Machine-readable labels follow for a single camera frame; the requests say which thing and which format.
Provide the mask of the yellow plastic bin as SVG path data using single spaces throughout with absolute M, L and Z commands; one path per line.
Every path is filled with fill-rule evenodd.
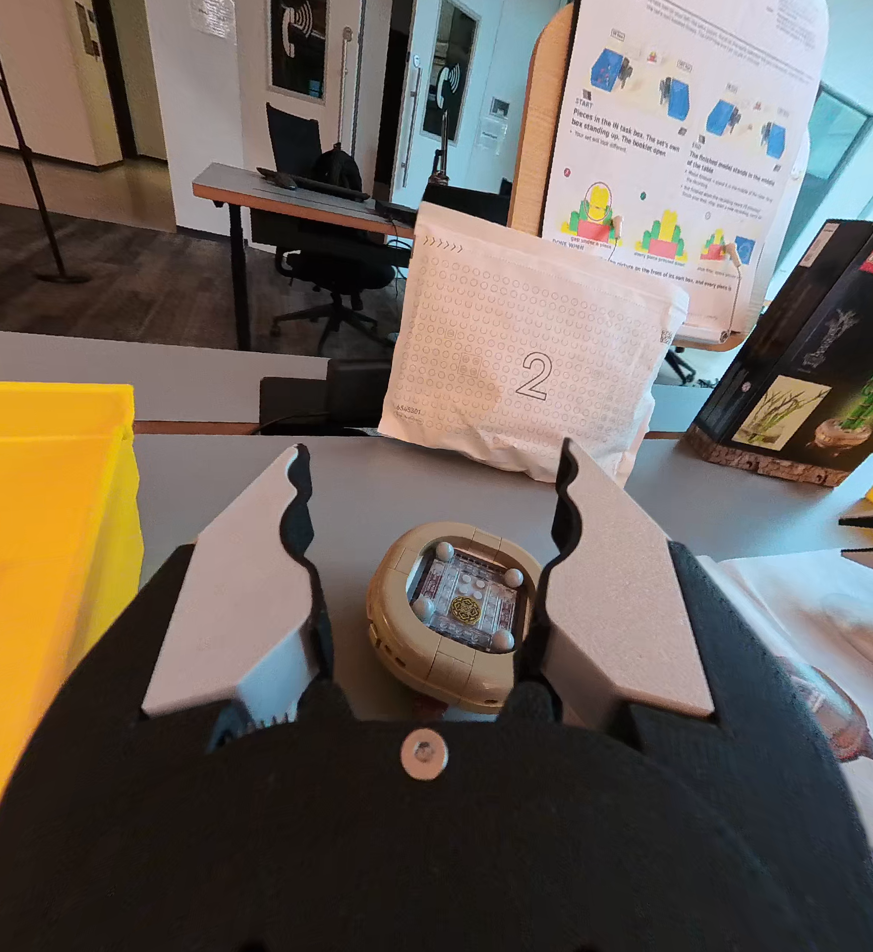
M 130 385 L 0 382 L 0 799 L 62 684 L 139 589 Z

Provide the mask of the tan brick-built pot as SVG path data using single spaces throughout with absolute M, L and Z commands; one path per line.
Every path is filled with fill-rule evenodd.
M 444 706 L 496 715 L 514 688 L 542 566 L 513 541 L 460 522 L 402 534 L 369 585 L 383 666 Z

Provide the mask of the grey desk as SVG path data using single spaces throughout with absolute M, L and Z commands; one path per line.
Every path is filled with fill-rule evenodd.
M 406 530 L 466 522 L 515 541 L 545 565 L 556 554 L 554 487 L 454 453 L 382 437 L 307 437 L 317 568 L 335 642 L 335 679 L 361 720 L 408 720 L 411 695 L 373 656 L 365 600 L 371 575 Z M 144 585 L 176 547 L 237 497 L 289 437 L 141 435 L 134 438 L 144 540 Z M 675 541 L 715 561 L 873 545 L 842 527 L 871 507 L 873 455 L 840 486 L 763 477 L 698 458 L 685 444 L 647 439 L 625 491 Z

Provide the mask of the black bamboo picture box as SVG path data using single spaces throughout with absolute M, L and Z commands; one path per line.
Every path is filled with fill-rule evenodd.
M 823 225 L 684 441 L 717 466 L 830 488 L 873 454 L 873 222 Z

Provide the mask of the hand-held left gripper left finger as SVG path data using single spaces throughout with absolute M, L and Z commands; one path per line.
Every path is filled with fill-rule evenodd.
M 332 679 L 334 641 L 313 541 L 311 456 L 284 451 L 197 536 L 143 712 L 211 703 L 254 727 L 296 720 Z

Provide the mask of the black backpack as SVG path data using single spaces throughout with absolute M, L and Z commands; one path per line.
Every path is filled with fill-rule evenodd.
M 363 188 L 358 165 L 353 157 L 342 148 L 340 142 L 322 153 L 314 162 L 310 178 L 318 183 L 319 190 L 327 194 L 349 197 L 356 201 L 365 201 L 368 193 Z

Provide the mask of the white wall notice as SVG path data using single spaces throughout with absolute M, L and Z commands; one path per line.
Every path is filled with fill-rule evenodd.
M 188 1 L 194 30 L 234 43 L 236 40 L 234 1 Z

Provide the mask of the grey wood-edged table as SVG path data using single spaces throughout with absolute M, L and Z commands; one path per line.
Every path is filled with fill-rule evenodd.
M 326 377 L 326 358 L 0 331 L 0 382 L 133 387 L 136 434 L 250 435 L 260 381 Z
M 228 211 L 233 316 L 240 351 L 253 349 L 244 210 L 261 234 L 256 237 L 250 229 L 253 242 L 375 267 L 402 269 L 409 263 L 413 228 L 380 214 L 368 198 L 358 202 L 302 186 L 286 188 L 261 172 L 219 163 L 193 180 L 192 193 Z

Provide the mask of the white numbered paper bag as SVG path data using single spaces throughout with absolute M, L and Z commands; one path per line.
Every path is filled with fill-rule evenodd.
M 425 202 L 376 428 L 538 482 L 569 438 L 624 486 L 689 304 L 673 282 Z

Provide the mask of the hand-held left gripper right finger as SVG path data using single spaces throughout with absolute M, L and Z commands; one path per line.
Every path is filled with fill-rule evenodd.
M 706 720 L 712 691 L 667 534 L 574 440 L 564 440 L 551 537 L 518 681 L 570 726 L 606 731 L 635 704 Z

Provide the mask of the building instruction booklet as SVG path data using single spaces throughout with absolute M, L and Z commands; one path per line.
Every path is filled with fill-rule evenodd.
M 699 561 L 820 723 L 873 852 L 873 568 L 837 549 Z

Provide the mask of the black keyboard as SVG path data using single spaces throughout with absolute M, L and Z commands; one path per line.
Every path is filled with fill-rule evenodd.
M 262 167 L 258 167 L 256 171 L 270 184 L 291 191 L 304 189 L 324 196 L 335 197 L 361 204 L 368 202 L 371 198 L 370 195 L 361 190 L 315 181 L 306 176 L 268 170 Z

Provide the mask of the phone pictogram door panel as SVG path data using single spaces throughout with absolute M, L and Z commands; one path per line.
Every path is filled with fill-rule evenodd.
M 435 23 L 422 129 L 456 143 L 480 18 L 458 2 L 441 1 Z
M 324 100 L 327 47 L 326 1 L 270 1 L 270 87 Z

